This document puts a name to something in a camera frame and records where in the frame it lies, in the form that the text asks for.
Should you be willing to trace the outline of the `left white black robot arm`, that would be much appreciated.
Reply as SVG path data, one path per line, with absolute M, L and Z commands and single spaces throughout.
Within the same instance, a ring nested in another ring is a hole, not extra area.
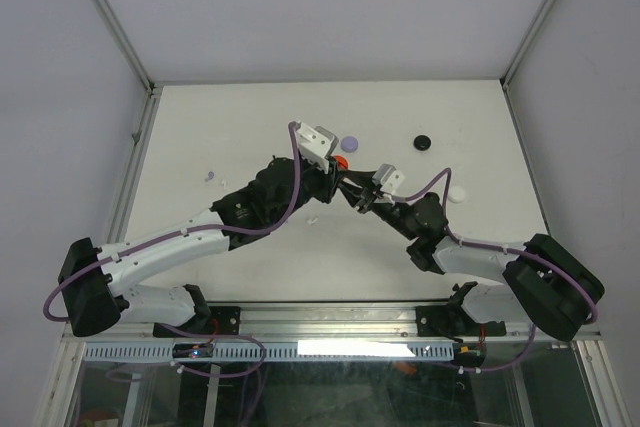
M 275 157 L 247 186 L 176 226 L 101 247 L 90 238 L 74 242 L 58 277 L 73 334 L 90 337 L 119 323 L 176 327 L 192 336 L 212 331 L 213 315 L 198 286 L 152 287 L 147 280 L 261 240 L 312 199 L 331 202 L 340 173 L 335 158 L 320 167 L 301 155 Z

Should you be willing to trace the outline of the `orange earbud charging case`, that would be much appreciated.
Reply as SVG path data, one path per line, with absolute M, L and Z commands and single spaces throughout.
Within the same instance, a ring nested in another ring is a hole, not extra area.
M 348 170 L 349 169 L 348 161 L 344 157 L 342 157 L 340 155 L 335 155 L 333 157 L 333 159 L 336 161 L 336 163 L 338 165 L 338 168 L 340 170 Z

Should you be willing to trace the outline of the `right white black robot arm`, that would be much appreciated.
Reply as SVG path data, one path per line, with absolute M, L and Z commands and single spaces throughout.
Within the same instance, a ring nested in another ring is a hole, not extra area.
M 448 325 L 469 334 L 482 323 L 530 322 L 564 342 L 597 320 L 605 289 L 573 254 L 548 234 L 524 242 L 489 242 L 451 230 L 446 193 L 429 182 L 401 197 L 403 175 L 391 165 L 376 172 L 345 170 L 339 190 L 357 212 L 373 213 L 409 240 L 407 254 L 423 272 L 469 275 L 477 283 L 449 300 Z

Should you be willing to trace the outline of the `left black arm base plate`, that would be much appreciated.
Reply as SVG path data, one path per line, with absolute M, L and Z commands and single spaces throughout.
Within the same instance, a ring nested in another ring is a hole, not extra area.
M 183 308 L 171 321 L 155 323 L 154 338 L 185 337 L 185 333 L 199 337 L 236 335 L 239 333 L 241 308 L 235 305 L 200 305 Z

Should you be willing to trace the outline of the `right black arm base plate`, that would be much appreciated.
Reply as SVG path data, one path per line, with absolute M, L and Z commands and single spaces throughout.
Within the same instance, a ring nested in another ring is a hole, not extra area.
M 415 309 L 415 321 L 419 337 L 444 337 L 461 342 L 462 338 L 504 337 L 504 322 L 478 323 L 461 308 L 445 305 L 423 305 Z

